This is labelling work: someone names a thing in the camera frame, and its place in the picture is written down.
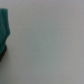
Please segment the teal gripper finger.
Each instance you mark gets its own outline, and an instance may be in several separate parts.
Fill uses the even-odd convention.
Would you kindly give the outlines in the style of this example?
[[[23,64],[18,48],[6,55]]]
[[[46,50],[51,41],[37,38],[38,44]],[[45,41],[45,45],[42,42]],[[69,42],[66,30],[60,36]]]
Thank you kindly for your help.
[[[10,35],[10,28],[8,22],[8,10],[6,8],[0,9],[0,61],[3,59],[6,51],[6,40]]]

